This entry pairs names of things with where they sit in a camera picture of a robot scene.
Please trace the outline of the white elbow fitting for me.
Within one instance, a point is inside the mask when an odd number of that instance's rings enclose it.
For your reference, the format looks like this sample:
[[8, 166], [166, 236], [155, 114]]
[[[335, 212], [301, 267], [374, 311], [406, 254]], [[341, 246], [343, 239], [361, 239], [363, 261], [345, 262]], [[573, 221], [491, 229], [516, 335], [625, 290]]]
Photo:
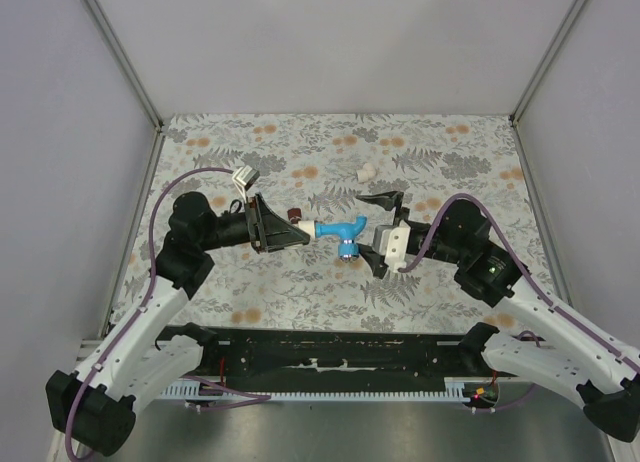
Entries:
[[309, 235], [311, 240], [317, 238], [316, 235], [316, 222], [314, 220], [301, 220], [297, 223], [300, 230]]

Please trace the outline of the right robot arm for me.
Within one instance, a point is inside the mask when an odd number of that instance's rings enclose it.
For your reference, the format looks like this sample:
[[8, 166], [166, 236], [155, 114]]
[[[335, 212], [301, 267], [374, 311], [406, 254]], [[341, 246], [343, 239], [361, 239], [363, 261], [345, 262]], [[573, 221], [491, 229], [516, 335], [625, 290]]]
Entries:
[[475, 197], [451, 196], [430, 223], [410, 220], [403, 193], [361, 195], [391, 211], [363, 257], [375, 277], [409, 273], [423, 260], [456, 266], [454, 280], [475, 300], [507, 313], [550, 343], [544, 349], [478, 323], [458, 350], [467, 374], [487, 369], [521, 377], [578, 406], [605, 434], [630, 443], [639, 434], [639, 350], [607, 333], [544, 289], [515, 254], [495, 218]]

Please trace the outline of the blue plastic water faucet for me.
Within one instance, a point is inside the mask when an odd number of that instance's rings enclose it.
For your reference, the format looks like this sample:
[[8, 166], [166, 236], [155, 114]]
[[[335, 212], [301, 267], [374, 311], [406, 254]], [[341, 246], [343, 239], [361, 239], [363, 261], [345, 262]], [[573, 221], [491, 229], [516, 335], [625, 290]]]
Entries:
[[364, 231], [367, 224], [367, 217], [359, 215], [354, 222], [315, 224], [314, 235], [316, 238], [337, 237], [338, 258], [343, 261], [357, 259], [360, 256], [356, 243], [357, 237]]

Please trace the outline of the brown plastic water faucet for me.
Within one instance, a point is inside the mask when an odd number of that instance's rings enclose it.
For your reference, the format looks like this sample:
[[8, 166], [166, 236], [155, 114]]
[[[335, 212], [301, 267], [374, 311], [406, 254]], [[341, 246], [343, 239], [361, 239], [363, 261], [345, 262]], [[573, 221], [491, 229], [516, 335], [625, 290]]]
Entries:
[[287, 217], [291, 224], [298, 224], [302, 220], [300, 208], [291, 208], [287, 211]]

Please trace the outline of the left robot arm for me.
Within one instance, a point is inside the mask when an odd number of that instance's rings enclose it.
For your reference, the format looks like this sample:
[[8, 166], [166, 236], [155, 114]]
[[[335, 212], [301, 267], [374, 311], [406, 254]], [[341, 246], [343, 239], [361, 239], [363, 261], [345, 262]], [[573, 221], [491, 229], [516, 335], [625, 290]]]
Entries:
[[213, 332], [189, 324], [162, 349], [158, 336], [194, 297], [214, 267], [210, 251], [249, 243], [256, 252], [306, 245], [316, 236], [312, 221], [281, 218], [259, 194], [238, 213], [216, 214], [199, 192], [180, 195], [169, 218], [170, 230], [152, 260], [142, 300], [72, 372], [55, 372], [45, 391], [54, 427], [63, 433], [67, 457], [73, 445], [105, 456], [117, 452], [138, 416], [168, 386], [194, 370], [212, 373], [220, 350]]

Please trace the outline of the white elbow fitting far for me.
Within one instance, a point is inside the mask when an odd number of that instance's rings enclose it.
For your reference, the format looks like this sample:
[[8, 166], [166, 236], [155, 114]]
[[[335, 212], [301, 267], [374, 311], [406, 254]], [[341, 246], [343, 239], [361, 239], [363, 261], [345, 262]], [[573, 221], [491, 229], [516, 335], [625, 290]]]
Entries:
[[377, 176], [377, 169], [372, 163], [364, 163], [363, 166], [356, 170], [356, 180], [359, 184], [371, 182]]

